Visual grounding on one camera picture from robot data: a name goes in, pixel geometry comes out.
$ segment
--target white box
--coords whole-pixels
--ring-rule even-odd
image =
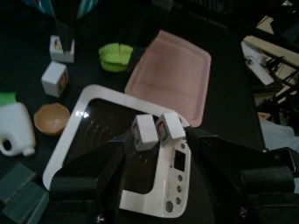
[[[175,112],[163,114],[155,122],[161,145],[176,144],[185,138],[180,117]]]
[[[149,151],[159,142],[152,115],[137,115],[132,123],[135,150]]]
[[[47,95],[61,96],[68,84],[68,68],[59,62],[52,62],[41,76],[41,85]]]
[[[59,36],[51,36],[51,60],[73,63],[75,61],[75,40],[71,43],[69,52],[61,50],[61,41]]]

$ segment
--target small white cube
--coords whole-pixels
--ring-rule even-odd
[[[69,52],[61,49],[61,41],[59,36],[51,36],[51,60],[73,63],[75,61],[75,40],[71,43]]]
[[[41,76],[41,85],[47,95],[61,96],[68,84],[68,68],[59,62],[52,62]]]
[[[180,117],[175,112],[163,114],[155,126],[161,145],[167,145],[168,143],[176,144],[185,138]]]
[[[149,151],[159,142],[152,115],[137,115],[132,123],[135,150]]]

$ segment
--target display screen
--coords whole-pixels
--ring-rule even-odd
[[[185,161],[185,154],[176,150],[173,158],[173,168],[181,172],[184,172],[184,161]]]

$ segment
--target black table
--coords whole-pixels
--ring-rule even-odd
[[[111,74],[100,68],[99,48],[119,41],[133,44],[135,21],[144,16],[144,5],[113,1],[99,3],[77,21],[76,63],[68,65],[69,84],[65,92],[60,98],[55,98],[44,93],[41,84],[43,72],[51,63],[51,35],[56,34],[53,18],[19,1],[4,2],[0,10],[0,92],[17,92],[17,101],[25,105],[32,119],[33,113],[45,103],[59,102],[72,111],[80,92],[89,84],[124,91],[129,74]],[[211,55],[209,86],[200,128],[237,144],[263,150],[237,35],[207,18],[185,14],[179,9],[172,9],[163,29],[189,40]],[[32,157],[0,155],[0,177],[17,162],[43,175],[59,137],[45,136],[36,128],[33,131],[36,154]],[[1,219],[9,223],[5,217],[0,217],[0,222]],[[175,222],[196,221],[213,223],[204,177],[192,163],[188,206]],[[140,222],[173,223],[173,220],[120,211],[119,223]]]

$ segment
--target button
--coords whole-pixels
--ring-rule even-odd
[[[180,198],[176,198],[175,199],[175,202],[176,202],[177,205],[180,205],[181,204],[181,199]]]
[[[173,211],[173,203],[169,200],[165,202],[165,211],[168,213]]]
[[[183,181],[183,175],[177,176],[179,181]]]
[[[183,191],[183,188],[179,185],[176,187],[176,191],[177,191],[177,193],[180,193]]]

